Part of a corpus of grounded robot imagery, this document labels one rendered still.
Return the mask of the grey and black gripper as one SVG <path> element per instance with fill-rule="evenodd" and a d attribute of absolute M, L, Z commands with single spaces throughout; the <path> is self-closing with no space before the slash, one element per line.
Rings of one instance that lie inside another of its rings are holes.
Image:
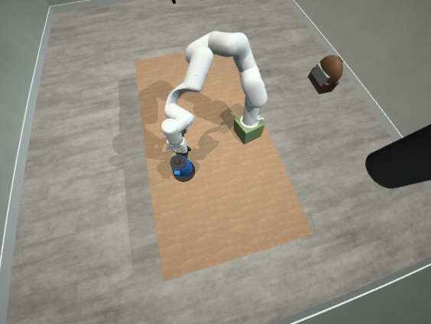
<path fill-rule="evenodd" d="M 169 151 L 176 152 L 176 154 L 177 153 L 183 153 L 183 156 L 185 156 L 185 154 L 188 151 L 191 151 L 191 148 L 188 147 L 188 144 L 187 144 L 186 139 L 184 137 L 183 137 L 183 141 L 181 144 L 179 144 L 177 146 L 173 146 L 173 145 L 170 145 L 167 141 L 167 146 L 168 146 Z"/>

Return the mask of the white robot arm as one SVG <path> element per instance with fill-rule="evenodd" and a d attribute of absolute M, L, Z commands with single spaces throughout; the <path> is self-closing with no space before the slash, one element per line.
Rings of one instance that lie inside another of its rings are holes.
<path fill-rule="evenodd" d="M 189 66 L 184 81 L 167 97 L 164 114 L 168 119 L 163 121 L 161 129 L 170 145 L 181 144 L 188 127 L 194 122 L 193 114 L 179 107 L 177 101 L 186 91 L 202 91 L 214 54 L 233 57 L 238 68 L 241 87 L 245 94 L 241 125 L 244 128 L 255 128 L 258 121 L 264 120 L 258 113 L 267 102 L 267 93 L 247 37 L 243 33 L 213 31 L 186 48 L 185 58 Z"/>

